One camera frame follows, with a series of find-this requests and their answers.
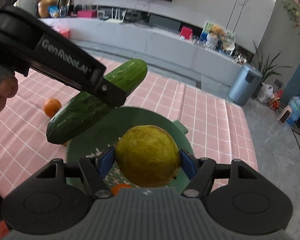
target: green cucumber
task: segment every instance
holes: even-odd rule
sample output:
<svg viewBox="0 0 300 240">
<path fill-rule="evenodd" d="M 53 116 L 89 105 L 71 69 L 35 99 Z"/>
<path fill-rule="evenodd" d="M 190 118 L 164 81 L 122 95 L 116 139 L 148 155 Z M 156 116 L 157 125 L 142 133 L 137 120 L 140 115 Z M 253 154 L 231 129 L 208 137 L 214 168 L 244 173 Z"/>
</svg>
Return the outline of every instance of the green cucumber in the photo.
<svg viewBox="0 0 300 240">
<path fill-rule="evenodd" d="M 147 70 L 147 64 L 143 60 L 132 59 L 104 78 L 124 90 L 128 96 L 144 80 Z M 80 92 L 50 120 L 46 132 L 47 140 L 54 144 L 66 143 L 93 126 L 112 109 L 114 106 L 107 105 L 87 92 Z"/>
</svg>

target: pear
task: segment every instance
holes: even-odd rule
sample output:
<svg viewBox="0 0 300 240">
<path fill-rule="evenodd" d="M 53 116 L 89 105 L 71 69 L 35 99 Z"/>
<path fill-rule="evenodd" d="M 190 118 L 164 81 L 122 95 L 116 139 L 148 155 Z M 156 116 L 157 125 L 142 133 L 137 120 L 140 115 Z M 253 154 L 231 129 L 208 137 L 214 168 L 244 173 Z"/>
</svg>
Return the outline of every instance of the pear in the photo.
<svg viewBox="0 0 300 240">
<path fill-rule="evenodd" d="M 115 158 L 122 174 L 140 187 L 164 187 L 180 168 L 177 144 L 154 125 L 129 129 L 115 146 Z"/>
</svg>

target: trash can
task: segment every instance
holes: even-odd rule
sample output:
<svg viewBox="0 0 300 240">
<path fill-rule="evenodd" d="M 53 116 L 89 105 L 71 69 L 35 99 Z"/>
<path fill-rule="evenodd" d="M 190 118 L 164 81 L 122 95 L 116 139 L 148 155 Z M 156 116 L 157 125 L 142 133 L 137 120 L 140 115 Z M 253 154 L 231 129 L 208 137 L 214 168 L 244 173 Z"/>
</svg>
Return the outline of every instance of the trash can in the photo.
<svg viewBox="0 0 300 240">
<path fill-rule="evenodd" d="M 228 97 L 239 106 L 244 106 L 262 79 L 262 74 L 253 66 L 243 64 L 241 71 L 228 91 Z"/>
</svg>

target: screw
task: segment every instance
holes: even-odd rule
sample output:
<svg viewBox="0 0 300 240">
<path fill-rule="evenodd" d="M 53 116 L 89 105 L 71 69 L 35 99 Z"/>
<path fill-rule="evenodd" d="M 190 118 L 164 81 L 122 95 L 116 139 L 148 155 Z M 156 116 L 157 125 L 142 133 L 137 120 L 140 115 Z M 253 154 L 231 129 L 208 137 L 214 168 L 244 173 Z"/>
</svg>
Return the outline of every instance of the screw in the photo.
<svg viewBox="0 0 300 240">
<path fill-rule="evenodd" d="M 111 192 L 109 190 L 102 189 L 98 190 L 95 195 L 97 198 L 109 198 L 111 197 Z"/>
<path fill-rule="evenodd" d="M 199 196 L 199 191 L 197 191 L 195 189 L 186 189 L 183 192 L 183 195 L 186 197 L 197 197 L 197 196 Z"/>
</svg>

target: hanging vine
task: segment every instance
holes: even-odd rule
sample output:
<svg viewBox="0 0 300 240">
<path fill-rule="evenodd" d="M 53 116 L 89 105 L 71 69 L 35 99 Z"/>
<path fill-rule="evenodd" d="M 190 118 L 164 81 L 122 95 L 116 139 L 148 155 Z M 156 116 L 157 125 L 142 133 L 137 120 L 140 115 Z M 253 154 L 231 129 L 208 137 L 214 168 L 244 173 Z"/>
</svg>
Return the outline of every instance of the hanging vine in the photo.
<svg viewBox="0 0 300 240">
<path fill-rule="evenodd" d="M 292 5 L 291 3 L 288 3 L 286 1 L 282 1 L 283 8 L 287 10 L 287 14 L 291 21 L 294 22 L 293 28 L 300 27 L 300 11 L 297 9 L 296 6 Z"/>
</svg>

